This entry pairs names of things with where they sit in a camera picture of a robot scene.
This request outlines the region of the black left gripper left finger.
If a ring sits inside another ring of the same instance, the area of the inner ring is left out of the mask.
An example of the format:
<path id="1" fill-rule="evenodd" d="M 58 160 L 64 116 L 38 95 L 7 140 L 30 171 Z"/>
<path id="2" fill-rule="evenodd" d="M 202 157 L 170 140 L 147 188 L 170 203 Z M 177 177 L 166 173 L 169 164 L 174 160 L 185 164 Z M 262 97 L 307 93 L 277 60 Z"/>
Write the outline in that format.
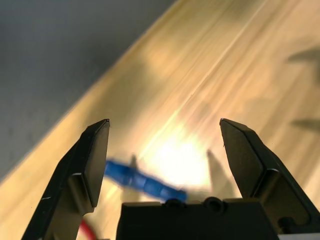
<path id="1" fill-rule="evenodd" d="M 62 157 L 22 236 L 24 240 L 74 240 L 83 216 L 98 205 L 110 121 L 88 126 Z"/>

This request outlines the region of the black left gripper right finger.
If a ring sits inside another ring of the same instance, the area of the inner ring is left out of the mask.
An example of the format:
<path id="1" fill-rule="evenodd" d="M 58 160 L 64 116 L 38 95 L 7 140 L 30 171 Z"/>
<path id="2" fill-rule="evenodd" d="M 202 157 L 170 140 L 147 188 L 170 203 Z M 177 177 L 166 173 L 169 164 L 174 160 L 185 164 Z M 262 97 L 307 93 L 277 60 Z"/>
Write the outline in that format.
<path id="1" fill-rule="evenodd" d="M 256 132 L 226 118 L 219 125 L 241 196 L 258 200 L 279 234 L 319 233 L 320 212 Z"/>

